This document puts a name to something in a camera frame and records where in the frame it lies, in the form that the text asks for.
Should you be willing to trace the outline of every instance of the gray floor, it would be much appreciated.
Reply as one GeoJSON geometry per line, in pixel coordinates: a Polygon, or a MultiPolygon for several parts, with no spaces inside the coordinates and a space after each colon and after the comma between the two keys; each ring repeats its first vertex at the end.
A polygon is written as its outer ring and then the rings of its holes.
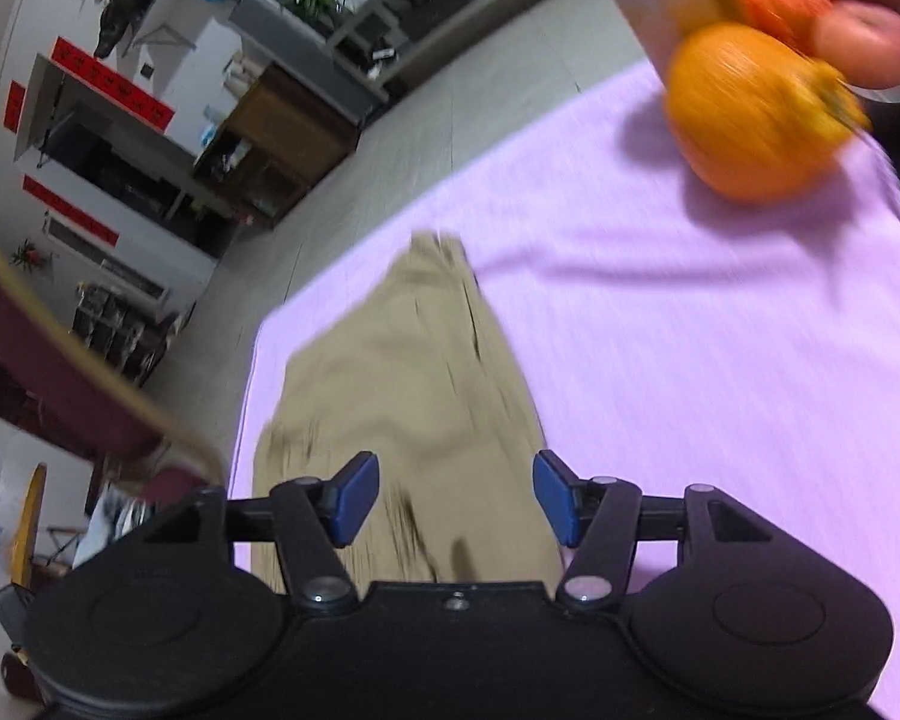
{"type": "Polygon", "coordinates": [[[437,181],[641,56],[612,0],[547,0],[491,35],[370,127],[274,233],[227,252],[149,395],[229,458],[267,313],[437,181]]]}

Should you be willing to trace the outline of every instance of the purple tablecloth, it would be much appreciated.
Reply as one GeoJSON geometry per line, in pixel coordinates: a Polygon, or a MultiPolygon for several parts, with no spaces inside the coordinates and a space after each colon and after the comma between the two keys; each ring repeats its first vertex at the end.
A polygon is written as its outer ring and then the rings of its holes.
{"type": "MultiPolygon", "coordinates": [[[[813,193],[733,206],[687,169],[660,92],[640,65],[564,105],[274,311],[231,494],[250,495],[290,355],[368,293],[410,231],[453,231],[549,446],[583,477],[648,494],[717,485],[871,586],[896,629],[874,702],[900,720],[898,182],[864,138],[813,193]]],[[[673,564],[672,545],[641,546],[635,582],[673,564]]]]}

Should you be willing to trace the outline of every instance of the red paper sign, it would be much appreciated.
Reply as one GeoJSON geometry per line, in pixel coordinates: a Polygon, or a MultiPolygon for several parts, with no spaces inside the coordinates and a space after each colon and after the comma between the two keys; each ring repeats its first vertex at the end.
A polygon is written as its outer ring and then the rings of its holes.
{"type": "Polygon", "coordinates": [[[107,242],[111,247],[117,245],[120,235],[111,230],[105,224],[95,220],[91,215],[69,204],[59,194],[55,194],[39,181],[34,181],[29,175],[24,176],[24,191],[28,191],[36,199],[50,206],[62,217],[69,218],[74,224],[82,227],[88,233],[96,235],[101,241],[107,242]]]}
{"type": "Polygon", "coordinates": [[[10,91],[7,92],[7,108],[4,110],[4,127],[14,135],[20,129],[20,116],[24,112],[24,97],[26,97],[26,87],[16,81],[10,81],[10,91]]]}
{"type": "Polygon", "coordinates": [[[50,60],[161,132],[167,130],[170,119],[173,119],[173,108],[148,95],[139,86],[112,71],[100,60],[93,59],[69,40],[61,37],[56,39],[50,60]]]}

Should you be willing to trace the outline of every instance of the red chair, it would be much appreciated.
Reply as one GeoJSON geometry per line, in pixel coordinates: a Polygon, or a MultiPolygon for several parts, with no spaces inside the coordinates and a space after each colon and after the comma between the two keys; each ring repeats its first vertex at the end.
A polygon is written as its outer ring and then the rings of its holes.
{"type": "Polygon", "coordinates": [[[191,481],[221,485],[224,464],[202,437],[162,412],[56,321],[0,252],[0,362],[44,409],[87,445],[139,464],[171,443],[191,481]]]}

